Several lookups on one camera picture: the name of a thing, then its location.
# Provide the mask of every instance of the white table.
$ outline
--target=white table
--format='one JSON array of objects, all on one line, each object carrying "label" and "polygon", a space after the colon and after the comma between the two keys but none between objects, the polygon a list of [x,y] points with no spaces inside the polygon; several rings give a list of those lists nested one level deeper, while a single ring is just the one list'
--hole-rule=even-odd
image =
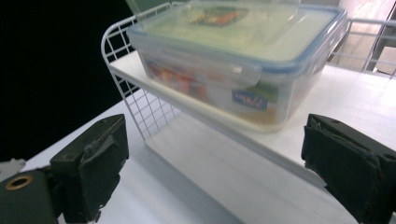
[{"label": "white table", "polygon": [[[142,69],[139,61],[131,67]],[[293,167],[304,169],[300,153],[307,115],[339,119],[395,149],[395,109],[396,80],[326,66],[281,132],[226,136],[181,114],[145,144],[125,104],[119,103],[30,159],[24,170],[48,164],[96,120],[124,113],[131,158],[100,223],[355,223],[315,186],[320,182],[312,185],[292,173]]]}]

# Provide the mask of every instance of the plastic food container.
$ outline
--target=plastic food container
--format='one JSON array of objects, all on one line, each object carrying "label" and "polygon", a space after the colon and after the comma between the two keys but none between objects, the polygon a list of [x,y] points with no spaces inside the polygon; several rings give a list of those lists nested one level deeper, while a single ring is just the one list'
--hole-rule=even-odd
[{"label": "plastic food container", "polygon": [[346,28],[339,7],[191,1],[127,34],[154,81],[268,131],[301,104]]}]

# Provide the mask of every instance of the black background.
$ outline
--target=black background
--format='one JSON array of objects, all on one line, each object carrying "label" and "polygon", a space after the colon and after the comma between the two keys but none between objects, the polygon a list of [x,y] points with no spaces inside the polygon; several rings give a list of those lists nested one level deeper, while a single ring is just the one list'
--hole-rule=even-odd
[{"label": "black background", "polygon": [[0,6],[0,161],[30,159],[121,100],[101,54],[124,0]]}]

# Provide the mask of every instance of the wire rack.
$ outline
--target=wire rack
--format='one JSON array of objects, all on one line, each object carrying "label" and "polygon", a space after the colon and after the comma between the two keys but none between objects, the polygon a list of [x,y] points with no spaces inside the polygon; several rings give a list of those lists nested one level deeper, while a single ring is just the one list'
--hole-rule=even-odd
[{"label": "wire rack", "polygon": [[[175,2],[157,6],[139,14],[139,19],[180,4]],[[136,17],[132,16],[106,30],[101,48],[107,66],[134,51],[126,31],[135,23]],[[364,73],[380,72],[393,78],[396,73],[396,51],[392,52],[396,48],[396,36],[393,33],[395,29],[396,21],[349,19],[346,35],[330,55],[328,64]],[[111,70],[110,74],[144,139],[154,135],[180,113],[178,108],[161,97],[139,89],[134,83],[118,77]]]}]

